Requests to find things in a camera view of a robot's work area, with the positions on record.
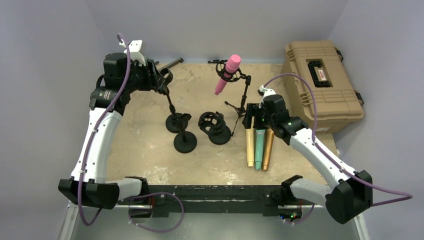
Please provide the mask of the yellow microphone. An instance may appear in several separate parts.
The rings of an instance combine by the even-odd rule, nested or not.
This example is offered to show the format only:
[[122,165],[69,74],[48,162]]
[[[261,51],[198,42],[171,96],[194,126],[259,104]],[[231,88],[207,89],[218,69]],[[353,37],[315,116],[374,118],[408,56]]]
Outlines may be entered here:
[[246,162],[248,168],[254,167],[255,162],[255,143],[254,143],[254,130],[252,128],[246,128]]

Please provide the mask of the teal microphone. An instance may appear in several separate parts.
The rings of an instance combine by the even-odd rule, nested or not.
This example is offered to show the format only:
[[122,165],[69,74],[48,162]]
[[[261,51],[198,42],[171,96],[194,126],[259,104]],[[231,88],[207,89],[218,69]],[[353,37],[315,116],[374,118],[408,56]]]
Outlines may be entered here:
[[265,129],[255,130],[254,167],[255,167],[255,170],[257,171],[262,169],[265,133],[266,133]]

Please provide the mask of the gold microphone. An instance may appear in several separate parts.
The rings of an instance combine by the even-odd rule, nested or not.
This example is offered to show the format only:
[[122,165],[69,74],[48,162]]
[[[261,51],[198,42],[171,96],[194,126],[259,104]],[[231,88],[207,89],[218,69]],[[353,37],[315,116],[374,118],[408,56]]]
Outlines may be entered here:
[[272,129],[268,128],[266,130],[266,142],[265,142],[265,149],[263,153],[263,160],[262,160],[262,170],[268,171],[272,156],[272,150],[273,150],[273,144],[274,144],[274,138],[275,133]]

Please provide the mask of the clip round-base stand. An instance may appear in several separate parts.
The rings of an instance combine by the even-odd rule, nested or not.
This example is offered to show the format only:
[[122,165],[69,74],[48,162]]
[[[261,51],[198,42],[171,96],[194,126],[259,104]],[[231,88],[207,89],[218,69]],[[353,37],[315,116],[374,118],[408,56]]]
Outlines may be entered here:
[[173,140],[173,146],[182,154],[192,152],[198,143],[196,136],[192,132],[186,131],[186,127],[184,127],[191,118],[192,116],[189,113],[183,113],[173,124],[178,130],[178,134]]
[[165,126],[166,129],[174,134],[179,133],[178,129],[174,126],[174,123],[176,122],[177,118],[182,116],[182,113],[180,112],[176,112],[175,106],[172,103],[171,97],[170,97],[170,93],[169,94],[163,94],[164,96],[166,96],[168,104],[169,104],[169,110],[170,110],[170,115],[166,118],[165,120]]

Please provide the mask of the shock mount round-base stand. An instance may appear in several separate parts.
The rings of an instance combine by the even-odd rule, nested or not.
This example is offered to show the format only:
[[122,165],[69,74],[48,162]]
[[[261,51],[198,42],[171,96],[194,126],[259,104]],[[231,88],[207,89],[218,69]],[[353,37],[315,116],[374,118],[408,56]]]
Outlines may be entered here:
[[207,111],[200,115],[198,127],[215,145],[224,145],[231,139],[231,130],[226,125],[224,115],[219,112]]

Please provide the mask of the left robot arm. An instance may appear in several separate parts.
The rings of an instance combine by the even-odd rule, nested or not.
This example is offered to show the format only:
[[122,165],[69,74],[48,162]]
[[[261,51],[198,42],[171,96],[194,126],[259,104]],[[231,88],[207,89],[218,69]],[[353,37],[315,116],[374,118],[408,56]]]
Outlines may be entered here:
[[128,60],[125,53],[110,53],[103,61],[104,73],[90,94],[89,123],[83,149],[68,179],[61,179],[58,190],[74,204],[111,210],[124,199],[138,205],[146,203],[149,191],[142,177],[107,181],[107,161],[113,136],[135,91],[168,93],[173,74],[158,69],[155,61]]

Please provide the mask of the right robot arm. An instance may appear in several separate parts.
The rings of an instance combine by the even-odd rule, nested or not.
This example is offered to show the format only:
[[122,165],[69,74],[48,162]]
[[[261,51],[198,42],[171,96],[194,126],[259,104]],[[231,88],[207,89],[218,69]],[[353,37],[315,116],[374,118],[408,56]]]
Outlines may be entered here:
[[288,204],[306,200],[326,208],[338,223],[345,224],[373,205],[373,179],[365,171],[356,171],[334,155],[298,116],[291,116],[283,97],[266,96],[261,103],[248,103],[245,127],[271,129],[275,137],[305,157],[321,174],[325,184],[296,175],[282,182],[278,201]]

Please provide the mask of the pink microphone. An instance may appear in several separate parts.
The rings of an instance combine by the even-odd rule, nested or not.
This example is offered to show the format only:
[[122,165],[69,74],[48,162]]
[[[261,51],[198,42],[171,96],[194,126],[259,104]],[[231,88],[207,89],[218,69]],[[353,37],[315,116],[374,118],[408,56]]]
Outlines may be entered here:
[[241,57],[233,54],[228,60],[220,60],[216,63],[215,70],[220,77],[215,87],[214,94],[219,95],[227,83],[233,82],[232,77],[237,72],[241,64]]

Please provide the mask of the tan hard case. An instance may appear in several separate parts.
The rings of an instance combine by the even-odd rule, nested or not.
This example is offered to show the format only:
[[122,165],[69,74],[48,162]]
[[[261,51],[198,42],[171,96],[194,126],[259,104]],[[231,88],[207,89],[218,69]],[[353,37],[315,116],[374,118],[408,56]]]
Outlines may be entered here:
[[282,81],[291,115],[317,133],[337,133],[364,117],[363,100],[342,64],[341,51],[330,40],[293,41],[285,47]]

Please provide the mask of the black mounting base rail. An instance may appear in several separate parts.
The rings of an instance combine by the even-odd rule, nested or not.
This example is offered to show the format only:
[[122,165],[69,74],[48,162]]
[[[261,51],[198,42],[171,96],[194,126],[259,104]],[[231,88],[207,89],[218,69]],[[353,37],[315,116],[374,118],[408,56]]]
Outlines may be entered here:
[[127,201],[149,205],[154,218],[171,213],[260,214],[298,220],[309,201],[290,197],[281,185],[150,185]]

